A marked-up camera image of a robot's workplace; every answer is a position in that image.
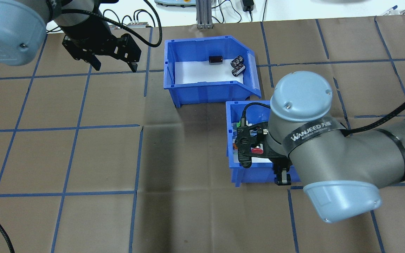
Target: black strap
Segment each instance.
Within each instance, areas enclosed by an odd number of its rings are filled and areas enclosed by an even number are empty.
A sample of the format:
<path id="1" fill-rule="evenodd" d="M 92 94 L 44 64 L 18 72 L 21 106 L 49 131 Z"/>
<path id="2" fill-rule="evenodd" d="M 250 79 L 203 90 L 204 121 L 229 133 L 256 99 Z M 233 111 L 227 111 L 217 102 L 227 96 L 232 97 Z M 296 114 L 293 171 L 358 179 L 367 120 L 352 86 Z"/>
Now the black strap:
<path id="1" fill-rule="evenodd" d="M 405 181 L 405 148 L 404 148 L 402 142 L 400 141 L 400 139 L 398 139 L 398 137 L 394 136 L 392 133 L 390 133 L 387 130 L 384 130 L 384 129 L 375 129 L 375 130 L 385 134 L 389 139 L 391 139 L 396 144 L 396 146 L 400 150 L 402 158 L 404 160 L 404 175 L 402 176 L 401 181 Z"/>

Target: grid line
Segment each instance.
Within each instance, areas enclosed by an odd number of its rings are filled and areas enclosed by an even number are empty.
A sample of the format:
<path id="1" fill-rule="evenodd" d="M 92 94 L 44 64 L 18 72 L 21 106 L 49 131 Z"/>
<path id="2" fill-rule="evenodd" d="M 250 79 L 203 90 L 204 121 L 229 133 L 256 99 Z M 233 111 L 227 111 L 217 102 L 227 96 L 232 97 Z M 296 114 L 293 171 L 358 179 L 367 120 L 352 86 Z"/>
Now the grid line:
<path id="1" fill-rule="evenodd" d="M 390 54 L 390 51 L 389 51 L 389 49 L 388 49 L 388 47 L 387 47 L 387 44 L 385 43 L 384 37 L 382 36 L 381 29 L 379 29 L 379 24 L 378 24 L 378 21 L 376 20 L 376 17 L 377 17 L 377 16 L 374 16 L 374 24 L 375 24 L 375 26 L 376 26 L 376 30 L 378 31 L 379 37 L 381 38 L 382 44 L 384 45 L 385 51 L 387 52 L 388 58 L 389 58 L 389 60 L 390 60 L 390 63 L 392 64 L 393 70 L 394 70 L 396 76 L 398 77 L 398 81 L 400 82 L 402 92 L 404 93 L 404 96 L 405 96 L 404 84 L 402 83 L 401 77 L 400 77 L 400 75 L 398 74 L 398 71 L 397 71 L 397 68 L 396 68 L 396 66 L 395 66 L 395 63 L 393 62 L 392 55 Z"/>
<path id="2" fill-rule="evenodd" d="M 139 188 L 139 178 L 140 178 L 140 163 L 143 145 L 143 128 L 140 131 L 139 139 L 140 140 L 139 140 L 139 151 L 137 155 L 137 172 L 135 174 L 134 200 L 132 203 L 132 216 L 130 218 L 129 253 L 132 253 L 132 244 L 134 243 L 135 211 L 137 209 L 137 190 Z"/>
<path id="3" fill-rule="evenodd" d="M 149 29 L 149 43 L 153 39 L 153 29 Z M 146 93 L 148 92 L 148 73 L 149 73 L 149 61 L 151 58 L 151 47 L 148 47 L 148 57 L 146 58 L 146 75 L 145 75 L 145 87 L 143 90 L 143 96 L 146 97 Z"/>
<path id="4" fill-rule="evenodd" d="M 93 195 L 119 195 L 119 194 L 134 194 L 133 190 L 119 190 L 119 191 L 83 191 L 83 192 L 66 192 L 66 196 L 93 196 Z M 62 192 L 48 192 L 48 193 L 4 193 L 0 197 L 50 197 L 62 196 Z"/>
<path id="5" fill-rule="evenodd" d="M 100 128 L 137 128 L 138 124 L 127 124 L 127 125 L 88 125 L 80 126 L 79 129 L 100 129 Z M 61 130 L 76 130 L 75 126 L 70 126 L 67 128 L 24 128 L 24 129 L 0 129 L 0 132 L 39 132 L 39 131 L 61 131 Z"/>
<path id="6" fill-rule="evenodd" d="M 323 36 L 323 32 L 322 32 L 321 27 L 320 27 L 320 22 L 318 21 L 318 19 L 315 19 L 315 22 L 316 22 L 316 26 L 318 27 L 318 32 L 320 33 L 321 42 L 323 43 L 324 52 L 326 53 L 326 57 L 329 60 L 328 47 L 326 46 L 326 42 L 324 41 L 324 36 Z"/>
<path id="7" fill-rule="evenodd" d="M 74 133 L 73 146 L 71 148 L 70 160 L 69 160 L 69 163 L 68 163 L 68 168 L 66 170 L 65 182 L 63 183 L 62 197 L 60 199 L 60 206 L 59 206 L 59 210 L 58 210 L 56 226 L 55 226 L 55 229 L 54 229 L 53 243 L 51 245 L 51 253 L 54 253 L 54 249 L 55 249 L 55 246 L 56 246 L 57 233 L 58 233 L 58 229 L 59 229 L 59 225 L 60 225 L 60 218 L 62 216 L 62 210 L 63 210 L 63 202 L 65 201 L 66 187 L 68 186 L 68 180 L 69 180 L 69 177 L 70 177 L 71 165 L 73 163 L 74 150 L 76 149 L 77 136 L 79 134 L 79 127 L 80 127 L 80 124 L 81 124 L 82 112 L 84 111 L 85 97 L 87 96 L 87 90 L 88 90 L 88 86 L 89 86 L 89 82 L 90 82 L 91 70 L 92 70 L 92 66 L 89 67 L 89 71 L 88 71 L 88 74 L 87 74 L 87 80 L 85 81 L 85 89 L 84 89 L 84 94 L 82 96 L 81 109 L 79 111 L 79 117 L 77 118 L 76 132 Z"/>
<path id="8" fill-rule="evenodd" d="M 356 115 L 354 118 L 379 118 L 379 117 L 385 117 L 387 114 L 383 115 Z M 397 115 L 396 117 L 405 117 L 405 114 Z"/>
<path id="9" fill-rule="evenodd" d="M 287 197 L 288 197 L 288 209 L 290 211 L 290 219 L 291 219 L 291 230 L 293 231 L 293 241 L 295 244 L 295 252 L 299 253 L 298 237 L 296 234 L 296 225 L 295 225 L 295 215 L 293 213 L 293 203 L 291 201 L 290 189 L 287 190 Z"/>
<path id="10" fill-rule="evenodd" d="M 337 82 L 337 79 L 335 79 L 335 78 L 334 78 L 334 84 L 335 84 L 335 88 L 337 89 L 337 95 L 339 95 L 340 104 L 342 104 L 343 116 L 345 117 L 346 124 L 348 126 L 348 129 L 351 129 L 351 125 L 348 120 L 348 114 L 346 113 L 345 103 L 343 102 L 342 93 L 340 92 L 339 83 Z"/>
<path id="11" fill-rule="evenodd" d="M 304 62 L 304 63 L 283 63 L 283 64 L 257 64 L 256 67 L 281 67 L 281 66 L 289 66 L 289 65 L 323 65 L 323 64 L 354 64 L 354 63 L 381 63 L 381 62 L 405 62 L 405 58 L 401 59 L 378 59 L 378 60 L 352 60 L 352 61 L 325 61 L 325 62 Z M 151 73 L 151 72 L 163 72 L 163 69 L 149 69 L 146 70 L 138 70 L 136 73 Z M 122 71 L 122 72 L 93 72 L 91 76 L 97 75 L 116 75 L 116 74 L 132 74 L 132 71 Z M 81 77 L 86 76 L 88 74 L 85 73 L 78 73 L 78 74 L 63 74 L 63 75 L 45 75 L 45 76 L 35 76 L 34 79 L 37 78 L 49 78 L 49 77 Z M 15 80 L 15 79 L 31 79 L 32 77 L 0 77 L 0 80 Z"/>
<path id="12" fill-rule="evenodd" d="M 385 253 L 384 244 L 382 243 L 381 233 L 379 232 L 378 221 L 376 221 L 374 210 L 371 210 L 370 214 L 371 219 L 373 220 L 374 230 L 376 231 L 376 237 L 378 238 L 379 248 L 381 249 L 381 253 Z"/>
<path id="13" fill-rule="evenodd" d="M 263 43 L 265 45 L 266 62 L 268 64 L 268 74 L 270 75 L 270 84 L 271 88 L 274 88 L 275 85 L 273 82 L 273 74 L 271 72 L 270 53 L 268 52 L 268 43 L 266 41 L 265 28 L 263 26 L 263 22 L 260 22 L 260 28 L 262 29 Z"/>
<path id="14" fill-rule="evenodd" d="M 37 58 L 36 66 L 35 66 L 35 68 L 34 68 L 34 72 L 32 73 L 31 81 L 29 82 L 29 87 L 27 88 L 26 95 L 24 96 L 24 101 L 23 101 L 23 104 L 22 104 L 22 106 L 21 106 L 20 113 L 19 113 L 19 115 L 18 115 L 18 119 L 17 119 L 17 123 L 16 123 L 16 125 L 15 125 L 15 129 L 18 129 L 18 126 L 19 126 L 19 124 L 20 124 L 21 116 L 23 115 L 24 107 L 26 106 L 27 97 L 29 96 L 29 93 L 30 93 L 30 91 L 31 91 L 32 82 L 34 82 L 34 76 L 35 76 L 35 73 L 37 72 L 38 65 L 39 65 L 41 56 L 42 56 L 42 54 L 43 54 L 43 50 L 45 49 L 45 44 L 46 44 L 46 40 L 47 40 L 47 39 L 48 39 L 48 35 L 46 35 L 46 36 L 45 36 L 45 39 L 43 40 L 43 45 L 42 45 L 42 47 L 41 47 L 40 54 L 39 54 L 39 56 L 38 56 L 38 58 Z M 1 171 L 0 171 L 0 183 L 1 183 L 1 178 L 2 178 L 3 173 L 4 173 L 4 170 L 5 170 L 5 166 L 6 166 L 6 164 L 7 164 L 8 156 L 9 156 L 9 154 L 10 154 L 10 149 L 12 148 L 13 140 L 15 139 L 15 135 L 16 135 L 16 131 L 14 131 L 13 134 L 12 134 L 12 138 L 10 139 L 10 142 L 9 142 L 9 145 L 8 145 L 8 148 L 7 148 L 7 152 L 6 152 L 5 157 L 4 157 L 4 162 L 3 162 L 3 165 L 2 165 Z"/>

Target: small electronic part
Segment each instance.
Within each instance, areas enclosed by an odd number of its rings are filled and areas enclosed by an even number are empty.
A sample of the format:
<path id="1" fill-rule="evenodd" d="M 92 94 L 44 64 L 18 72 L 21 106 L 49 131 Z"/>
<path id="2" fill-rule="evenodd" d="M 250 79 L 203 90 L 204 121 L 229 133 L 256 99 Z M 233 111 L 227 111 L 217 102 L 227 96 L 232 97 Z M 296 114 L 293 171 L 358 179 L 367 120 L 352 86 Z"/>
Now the small electronic part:
<path id="1" fill-rule="evenodd" d="M 238 75 L 240 75 L 245 69 L 246 67 L 243 64 L 238 64 L 233 68 L 232 74 L 234 77 L 238 77 Z"/>
<path id="2" fill-rule="evenodd" d="M 238 66 L 239 64 L 242 64 L 244 61 L 245 61 L 245 60 L 243 59 L 242 56 L 237 56 L 235 59 L 233 59 L 233 60 L 231 61 L 231 66 L 232 66 L 232 67 L 236 67 L 236 66 Z"/>
<path id="3" fill-rule="evenodd" d="M 223 64 L 223 56 L 209 56 L 209 64 L 210 65 Z"/>

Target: black electronic component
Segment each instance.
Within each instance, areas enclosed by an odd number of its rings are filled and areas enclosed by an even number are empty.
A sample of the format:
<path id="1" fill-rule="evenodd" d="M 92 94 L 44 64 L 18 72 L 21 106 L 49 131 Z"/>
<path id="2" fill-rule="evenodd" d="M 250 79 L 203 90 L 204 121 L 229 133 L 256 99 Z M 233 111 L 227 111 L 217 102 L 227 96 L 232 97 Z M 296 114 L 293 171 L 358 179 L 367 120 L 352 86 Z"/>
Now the black electronic component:
<path id="1" fill-rule="evenodd" d="M 209 64 L 223 64 L 223 56 L 209 56 Z"/>
<path id="2" fill-rule="evenodd" d="M 241 0 L 242 9 L 245 12 L 254 10 L 254 0 Z"/>
<path id="3" fill-rule="evenodd" d="M 232 74 L 234 77 L 238 77 L 238 75 L 240 75 L 245 69 L 246 67 L 243 64 L 238 64 L 238 66 L 233 68 Z"/>
<path id="4" fill-rule="evenodd" d="M 231 61 L 231 66 L 232 66 L 232 67 L 236 67 L 236 66 L 238 66 L 239 64 L 242 64 L 244 61 L 245 61 L 245 60 L 243 59 L 242 56 L 237 56 L 235 59 L 233 59 L 233 60 Z"/>

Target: white wall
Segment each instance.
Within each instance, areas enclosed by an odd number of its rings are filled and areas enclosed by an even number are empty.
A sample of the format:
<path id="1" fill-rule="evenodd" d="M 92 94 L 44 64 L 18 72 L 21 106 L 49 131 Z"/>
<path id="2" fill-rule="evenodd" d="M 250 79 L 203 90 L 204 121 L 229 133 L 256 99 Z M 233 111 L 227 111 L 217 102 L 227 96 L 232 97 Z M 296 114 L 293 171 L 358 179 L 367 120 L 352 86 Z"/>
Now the white wall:
<path id="1" fill-rule="evenodd" d="M 159 13 L 162 26 L 184 26 L 196 24 L 195 7 L 159 6 L 153 0 L 149 0 Z M 235 9 L 242 15 L 242 22 L 249 22 L 249 13 L 242 11 L 240 0 L 232 0 Z M 261 21 L 265 0 L 254 0 L 255 6 L 252 12 L 253 21 Z M 294 19 L 325 19 L 381 15 L 387 9 L 398 5 L 398 9 L 405 9 L 405 0 L 268 0 L 266 7 L 265 21 L 271 20 L 294 20 Z M 132 16 L 134 10 L 144 8 L 149 11 L 148 5 L 143 0 L 120 0 L 116 4 L 102 4 L 101 12 L 107 8 L 117 13 L 120 19 L 124 15 Z M 223 14 L 227 22 L 239 20 L 229 2 L 222 5 Z M 221 19 L 219 9 L 216 8 L 212 14 Z M 107 12 L 106 16 L 116 19 Z M 140 14 L 140 21 L 148 21 L 150 17 L 146 13 Z M 56 25 L 51 22 L 47 28 L 52 29 Z"/>

